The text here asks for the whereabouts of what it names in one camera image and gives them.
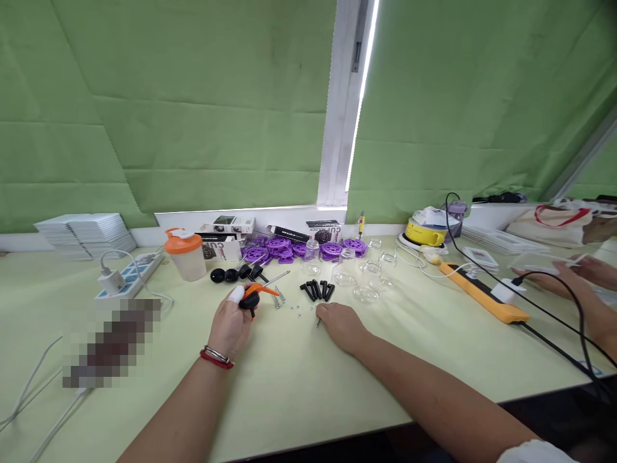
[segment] product box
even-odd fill
[[[220,215],[212,223],[204,223],[199,231],[203,233],[252,233],[254,217]]]
[[[300,233],[298,231],[290,230],[288,228],[279,227],[276,225],[270,225],[270,232],[276,236],[283,238],[289,238],[293,242],[307,242],[310,240],[310,236]]]
[[[198,233],[201,236],[204,259],[208,261],[242,259],[244,240],[237,240],[235,234]]]
[[[336,220],[307,221],[307,233],[310,239],[314,239],[320,244],[339,242],[342,227]]]

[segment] orange lid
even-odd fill
[[[168,254],[185,254],[201,247],[201,236],[186,231],[184,228],[165,230],[167,237],[165,251]]]

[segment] bracelet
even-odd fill
[[[233,368],[234,363],[231,361],[229,357],[225,357],[214,349],[211,349],[207,345],[199,352],[199,355],[202,359],[208,360],[214,363],[216,366],[223,368],[224,370],[231,370]]]

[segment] green curtain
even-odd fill
[[[348,217],[552,184],[617,103],[615,16],[584,0],[382,0]]]
[[[335,8],[0,1],[0,232],[315,203]]]
[[[595,199],[598,195],[617,196],[617,137],[607,143],[589,163],[568,192],[569,197]]]
[[[0,232],[63,213],[141,213],[48,0],[0,2]]]
[[[315,203],[335,1],[54,4],[142,211]]]

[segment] silver bangle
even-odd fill
[[[204,346],[204,351],[206,351],[208,354],[212,354],[217,360],[220,360],[225,365],[227,365],[231,361],[231,359],[229,357],[225,357],[223,354],[221,354],[221,353],[217,352],[216,350],[208,347],[208,345]]]

